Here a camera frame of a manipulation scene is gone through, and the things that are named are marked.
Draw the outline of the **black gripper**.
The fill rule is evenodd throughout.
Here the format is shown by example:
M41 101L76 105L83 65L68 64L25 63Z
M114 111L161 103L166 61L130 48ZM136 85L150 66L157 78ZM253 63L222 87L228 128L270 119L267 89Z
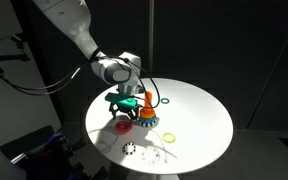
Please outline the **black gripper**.
M116 113L120 111L122 113L128 114L131 121L137 121L139 119L139 106L134 108L124 107L122 105L110 103L109 112L112 114L112 119L116 119Z

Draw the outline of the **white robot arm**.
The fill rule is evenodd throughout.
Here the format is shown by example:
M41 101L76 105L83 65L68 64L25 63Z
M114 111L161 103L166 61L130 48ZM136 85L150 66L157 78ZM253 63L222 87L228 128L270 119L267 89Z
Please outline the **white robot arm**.
M139 118L139 105L134 95L144 89L139 85L141 58L128 52L120 56L107 56L96 45L89 32L91 14L85 0L33 0L42 13L86 57L92 71L109 85L117 85L118 93L109 93L109 111L116 118L118 111L126 113L130 120Z

